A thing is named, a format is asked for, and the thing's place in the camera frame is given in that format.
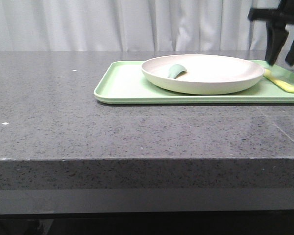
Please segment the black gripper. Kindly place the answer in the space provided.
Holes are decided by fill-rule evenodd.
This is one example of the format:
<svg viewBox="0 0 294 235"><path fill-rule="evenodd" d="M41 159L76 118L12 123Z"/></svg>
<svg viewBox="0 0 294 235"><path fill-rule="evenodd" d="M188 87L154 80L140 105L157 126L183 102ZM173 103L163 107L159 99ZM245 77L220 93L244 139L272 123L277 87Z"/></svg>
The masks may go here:
<svg viewBox="0 0 294 235"><path fill-rule="evenodd" d="M273 21L266 23L267 49L265 55L265 61L273 66L289 35L286 24L294 24L294 0L281 0L275 9L251 8L247 18L250 21ZM294 40L285 61L289 66L294 65Z"/></svg>

